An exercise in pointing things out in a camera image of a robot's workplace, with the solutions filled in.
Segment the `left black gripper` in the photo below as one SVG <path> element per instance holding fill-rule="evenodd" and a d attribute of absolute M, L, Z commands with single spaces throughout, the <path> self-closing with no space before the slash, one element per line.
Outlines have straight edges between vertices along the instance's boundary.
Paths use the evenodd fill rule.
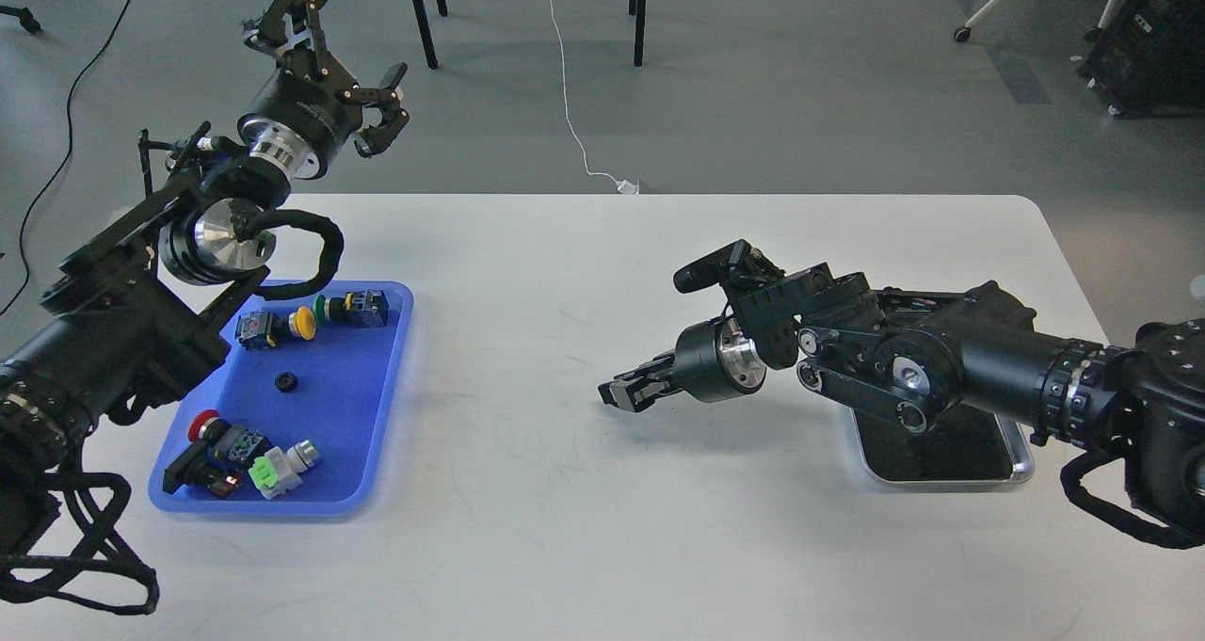
<path fill-rule="evenodd" d="M 272 0 L 259 18 L 243 22 L 243 45 L 272 57 L 277 70 L 239 120 L 239 136 L 249 148 L 275 129 L 300 139 L 307 151 L 293 153 L 288 172 L 301 181 L 322 178 L 349 135 L 357 154 L 371 159 L 410 122 L 400 92 L 408 63 L 389 67 L 377 88 L 359 87 L 355 76 L 336 70 L 321 27 L 328 1 Z M 380 120 L 362 127 L 363 108 L 376 110 Z"/>

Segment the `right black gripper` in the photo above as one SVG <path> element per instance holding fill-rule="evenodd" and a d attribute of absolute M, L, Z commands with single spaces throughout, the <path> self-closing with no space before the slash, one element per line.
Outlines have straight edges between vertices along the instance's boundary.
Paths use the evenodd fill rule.
<path fill-rule="evenodd" d="M 760 392 L 768 366 L 731 316 L 718 316 L 680 333 L 674 354 L 659 354 L 598 386 L 602 402 L 640 413 L 659 398 L 686 392 L 715 404 Z"/>

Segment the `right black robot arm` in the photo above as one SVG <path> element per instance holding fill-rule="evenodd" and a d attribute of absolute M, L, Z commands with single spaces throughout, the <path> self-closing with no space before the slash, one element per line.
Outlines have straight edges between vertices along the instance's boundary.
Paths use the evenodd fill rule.
<path fill-rule="evenodd" d="M 1072 506 L 1145 543 L 1203 545 L 1201 319 L 1094 345 L 1038 333 L 1036 311 L 993 280 L 964 293 L 875 290 L 823 263 L 787 275 L 745 239 L 678 269 L 674 286 L 719 286 L 725 310 L 600 384 L 604 404 L 717 402 L 793 367 L 809 392 L 915 436 L 968 406 L 1029 427 L 1031 443 L 1075 445 L 1060 471 Z"/>

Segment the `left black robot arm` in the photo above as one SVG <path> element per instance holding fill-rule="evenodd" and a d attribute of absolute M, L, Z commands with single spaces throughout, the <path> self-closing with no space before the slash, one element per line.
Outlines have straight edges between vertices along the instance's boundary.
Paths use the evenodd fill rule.
<path fill-rule="evenodd" d="M 310 296 L 343 255 L 334 220 L 286 208 L 293 181 L 322 178 L 343 145 L 384 153 L 408 125 L 396 63 L 359 84 L 321 27 L 329 0 L 272 0 L 243 42 L 275 71 L 237 123 L 167 153 L 167 180 L 61 264 L 41 298 L 53 316 L 2 363 L 2 599 L 60 599 L 151 614 L 155 571 L 116 524 L 133 499 L 120 474 L 88 474 L 82 449 L 102 417 L 129 425 L 174 404 L 230 353 L 223 327 L 249 296 Z"/>

